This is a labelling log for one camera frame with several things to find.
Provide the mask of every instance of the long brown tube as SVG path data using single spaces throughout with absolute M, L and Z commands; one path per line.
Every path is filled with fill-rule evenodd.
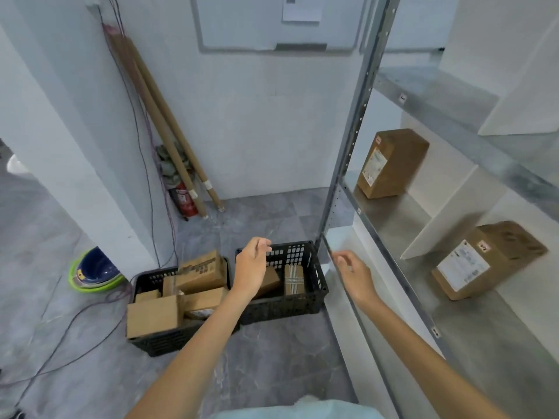
M 157 132 L 159 133 L 159 136 L 163 141 L 163 145 L 167 149 L 175 167 L 177 168 L 178 174 L 185 183 L 186 188 L 188 189 L 188 192 L 190 193 L 192 200 L 194 201 L 194 204 L 198 209 L 198 214 L 203 218 L 207 218 L 206 207 L 204 206 L 201 198 L 198 197 L 198 195 L 196 194 L 194 183 L 192 182 L 192 179 L 190 179 L 190 175 L 188 174 L 188 171 L 186 170 L 182 162 L 180 154 L 178 154 L 177 147 L 175 147 L 171 135 L 169 135 L 165 123 L 165 118 L 159 111 L 157 104 L 151 96 L 148 86 L 144 82 L 144 78 L 138 70 L 134 59 L 130 55 L 130 50 L 128 50 L 127 46 L 124 44 L 124 40 L 121 35 L 115 35 L 109 32 L 106 33 L 121 63 L 124 65 L 128 76 L 134 83 L 138 94 L 140 94 L 145 108 L 148 111 L 151 120 L 153 121 L 153 125 L 157 129 Z
M 136 62 L 136 65 L 137 65 L 138 69 L 140 70 L 140 73 L 144 77 L 145 83 L 147 84 L 147 86 L 149 88 L 149 91 L 151 92 L 151 96 L 155 100 L 155 103 L 159 107 L 159 110 L 161 111 L 161 114 L 163 114 L 163 117 L 165 118 L 165 120 L 167 120 L 167 124 L 169 124 L 169 127 L 171 128 L 171 131 L 173 131 L 174 135 L 176 136 L 179 144 L 185 150 L 186 156 L 188 157 L 188 159 L 192 163 L 192 167 L 194 167 L 194 170 L 196 171 L 196 173 L 200 177 L 200 180 L 206 186 L 208 194 L 210 195 L 214 204 L 217 206 L 217 208 L 219 209 L 220 212 L 224 211 L 225 206 L 223 205 L 223 202 L 221 201 L 221 199 L 218 197 L 217 193 L 215 192 L 215 190 L 211 186 L 211 183 L 208 180 L 206 172 L 204 172 L 204 169 L 202 168 L 202 165 L 200 164 L 200 162 L 198 161 L 198 158 L 194 154 L 194 151 L 192 150 L 192 147 L 188 143 L 188 141 L 185 137 L 185 134 L 183 134 L 183 132 L 181 130 L 181 127 L 179 126 L 179 124 L 177 122 L 177 119 L 175 118 L 175 116 L 174 116 L 173 112 L 171 111 L 169 105 L 167 104 L 167 102 L 163 98 L 163 94 L 161 93 L 161 91 L 159 90 L 159 87 L 157 86 L 157 83 L 155 82 L 155 80 L 151 76 L 151 73 L 149 72 L 148 67 L 146 66 L 146 64 L 142 60 L 142 57 L 140 56 L 140 52 L 137 50 L 136 46 L 134 45 L 134 43 L 132 42 L 132 40 L 130 38 L 127 38 L 126 40 L 128 42 L 128 46 L 130 47 L 130 51 L 132 52 L 132 56 L 134 58 L 134 61 Z

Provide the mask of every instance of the black plastic crate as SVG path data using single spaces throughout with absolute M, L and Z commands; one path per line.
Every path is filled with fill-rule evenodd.
M 229 268 L 229 261 L 227 262 L 227 288 L 231 289 L 231 273 Z M 145 293 L 158 289 L 163 291 L 163 278 L 177 274 L 178 267 L 166 267 L 164 269 L 150 270 L 136 275 L 134 284 L 134 291 L 130 303 L 136 299 L 136 294 Z M 196 331 L 204 324 L 204 321 L 190 321 L 188 324 L 181 327 L 152 333 L 143 337 L 131 338 L 129 341 L 148 353 L 151 357 L 161 356 L 162 354 L 170 353 L 172 351 L 180 350 L 185 344 L 194 336 Z M 239 324 L 235 326 L 233 332 L 239 330 Z
M 272 251 L 266 256 L 266 266 L 276 269 L 282 286 L 262 298 L 252 300 L 239 319 L 241 325 L 318 313 L 324 304 L 324 297 L 328 294 L 328 285 L 312 241 L 273 244 L 271 247 Z M 237 249 L 235 256 L 241 251 L 241 248 Z M 306 290 L 304 294 L 285 295 L 284 268 L 290 264 L 303 266 Z

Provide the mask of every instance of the person's left hand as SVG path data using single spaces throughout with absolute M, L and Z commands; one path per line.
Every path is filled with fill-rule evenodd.
M 231 291 L 252 300 L 266 273 L 266 253 L 272 251 L 269 239 L 254 237 L 236 258 L 235 279 Z

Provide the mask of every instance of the metal shelf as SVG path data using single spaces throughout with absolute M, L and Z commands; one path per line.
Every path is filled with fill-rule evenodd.
M 402 260 L 429 215 L 408 194 L 367 199 L 357 178 L 347 173 L 342 188 L 447 361 L 512 417 L 555 412 L 559 364 L 549 352 L 496 291 L 450 301 L 430 273 L 446 250 Z
M 559 132 L 478 135 L 498 97 L 434 67 L 380 68 L 374 89 L 559 222 Z

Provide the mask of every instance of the forearm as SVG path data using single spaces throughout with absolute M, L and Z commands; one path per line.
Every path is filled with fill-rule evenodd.
M 360 309 L 408 368 L 441 419 L 508 418 L 385 303 L 378 300 L 361 303 Z
M 245 294 L 231 290 L 126 419 L 194 418 L 221 352 L 249 301 Z

